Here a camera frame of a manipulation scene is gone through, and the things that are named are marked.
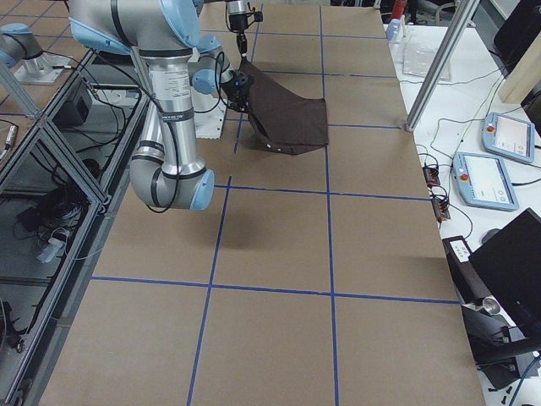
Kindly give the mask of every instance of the white table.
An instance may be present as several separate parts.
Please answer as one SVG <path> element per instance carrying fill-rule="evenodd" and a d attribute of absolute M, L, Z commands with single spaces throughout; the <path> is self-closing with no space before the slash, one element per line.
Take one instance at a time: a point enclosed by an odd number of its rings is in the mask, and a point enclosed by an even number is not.
<path fill-rule="evenodd" d="M 408 27 L 408 29 L 411 31 L 411 36 L 408 36 L 410 42 L 422 43 L 426 47 L 432 48 L 436 48 L 440 44 L 445 34 L 445 27 L 412 26 Z M 402 63 L 395 62 L 395 68 L 401 81 L 402 96 L 409 111 L 421 85 L 407 83 L 406 81 L 421 82 L 422 78 L 403 74 Z M 514 110 L 508 115 L 527 120 L 526 113 L 521 108 L 518 108 L 519 105 L 505 104 L 498 97 L 497 89 L 502 86 L 503 77 L 497 69 L 495 61 L 485 48 L 477 31 L 474 28 L 466 29 L 451 57 L 451 82 L 440 82 L 430 99 L 427 109 L 424 111 L 418 127 L 414 131 L 416 143 L 426 146 L 428 153 L 434 155 L 440 165 L 451 163 L 449 157 L 442 155 L 429 146 L 434 139 L 440 118 L 467 121 L 473 118 L 484 119 L 489 111 L 509 112 Z M 444 83 L 468 82 L 485 75 L 487 76 L 467 84 L 444 85 Z M 496 95 L 491 107 L 489 107 L 495 92 Z M 433 146 L 450 156 L 454 156 L 455 151 L 487 153 L 481 142 L 483 125 L 484 121 L 473 121 L 471 123 L 441 121 Z M 541 139 L 537 135 L 535 142 L 536 145 L 541 145 Z M 418 146 L 418 151 L 422 153 L 425 152 L 425 149 Z M 421 163 L 424 163 L 425 156 L 420 158 Z M 433 162 L 431 158 L 427 158 L 427 163 Z M 536 150 L 533 164 L 541 166 L 540 150 Z M 508 159 L 505 159 L 505 165 L 512 182 L 521 183 L 541 178 L 541 169 Z M 529 186 L 515 187 L 520 204 L 519 210 L 512 212 L 495 211 L 465 206 L 464 201 L 458 194 L 455 180 L 449 176 L 449 171 L 450 167 L 441 167 L 440 179 L 442 185 L 449 192 L 451 204 L 465 211 L 473 221 L 473 231 L 467 239 L 472 250 L 476 250 L 481 245 L 480 239 L 488 230 L 491 228 L 503 228 L 526 208 L 532 207 L 538 214 L 541 214 L 541 182 Z M 470 230 L 469 221 L 456 209 L 451 208 L 450 210 L 451 220 L 442 223 L 440 228 L 441 238 L 456 235 L 466 236 Z M 501 405 L 505 389 L 499 392 L 488 392 L 487 388 L 490 387 L 490 383 L 484 374 L 480 373 L 479 377 L 484 386 L 487 405 Z M 507 395 L 507 403 L 510 402 L 511 396 Z M 514 405 L 523 403 L 541 403 L 541 378 L 534 377 L 524 382 Z"/>

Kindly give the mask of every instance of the red fire extinguisher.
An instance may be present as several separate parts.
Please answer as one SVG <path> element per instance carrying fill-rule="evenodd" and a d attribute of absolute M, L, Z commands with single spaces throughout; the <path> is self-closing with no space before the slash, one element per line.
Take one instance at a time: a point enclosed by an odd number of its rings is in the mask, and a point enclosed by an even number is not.
<path fill-rule="evenodd" d="M 395 5 L 392 8 L 391 19 L 400 19 L 404 14 L 404 8 L 406 8 L 406 0 L 396 0 Z"/>

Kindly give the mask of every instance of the black cloth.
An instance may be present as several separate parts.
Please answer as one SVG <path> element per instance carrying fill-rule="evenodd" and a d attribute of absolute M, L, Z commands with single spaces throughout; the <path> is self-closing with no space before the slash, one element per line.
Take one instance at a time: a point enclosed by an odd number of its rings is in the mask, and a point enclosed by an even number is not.
<path fill-rule="evenodd" d="M 266 150 L 297 155 L 329 143 L 325 99 L 297 96 L 248 61 L 240 70 L 254 76 L 248 119 Z"/>

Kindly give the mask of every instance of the blue joint cap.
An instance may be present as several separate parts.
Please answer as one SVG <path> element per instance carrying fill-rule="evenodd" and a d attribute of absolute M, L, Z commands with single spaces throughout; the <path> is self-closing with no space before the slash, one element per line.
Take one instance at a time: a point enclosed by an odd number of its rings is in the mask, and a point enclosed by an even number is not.
<path fill-rule="evenodd" d="M 85 47 L 116 53 L 117 55 L 130 54 L 129 47 L 122 44 L 122 42 L 81 23 L 77 19 L 69 17 L 69 23 L 71 25 L 71 35 Z"/>
<path fill-rule="evenodd" d="M 32 31 L 28 28 L 28 25 L 23 23 L 6 24 L 2 27 L 3 34 L 11 34 L 12 36 L 21 34 L 31 34 Z"/>
<path fill-rule="evenodd" d="M 209 95 L 216 90 L 216 72 L 212 69 L 201 69 L 195 72 L 192 78 L 192 86 L 195 91 L 203 95 Z"/>
<path fill-rule="evenodd" d="M 8 65 L 8 68 L 12 68 L 17 63 L 16 60 L 11 58 L 6 52 L 0 51 L 0 61 Z"/>
<path fill-rule="evenodd" d="M 199 18 L 192 0 L 160 0 L 160 7 L 169 28 L 186 47 L 199 42 Z"/>
<path fill-rule="evenodd" d="M 211 52 L 219 47 L 221 47 L 220 41 L 218 41 L 216 36 L 213 36 L 212 34 L 202 36 L 197 44 L 197 50 L 199 53 Z"/>
<path fill-rule="evenodd" d="M 210 201 L 212 200 L 212 194 L 214 193 L 215 180 L 216 177 L 214 172 L 207 169 L 197 185 L 194 198 L 192 199 L 192 203 L 189 205 L 190 210 L 204 210 L 209 206 Z"/>

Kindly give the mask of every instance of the folded cloth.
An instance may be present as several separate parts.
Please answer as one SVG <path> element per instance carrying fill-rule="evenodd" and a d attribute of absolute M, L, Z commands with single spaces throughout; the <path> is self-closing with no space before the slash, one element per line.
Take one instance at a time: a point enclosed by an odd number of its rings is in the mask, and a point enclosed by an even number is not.
<path fill-rule="evenodd" d="M 240 70 L 254 76 L 248 119 L 268 151 L 297 155 L 329 143 L 325 99 L 297 96 L 248 61 Z"/>

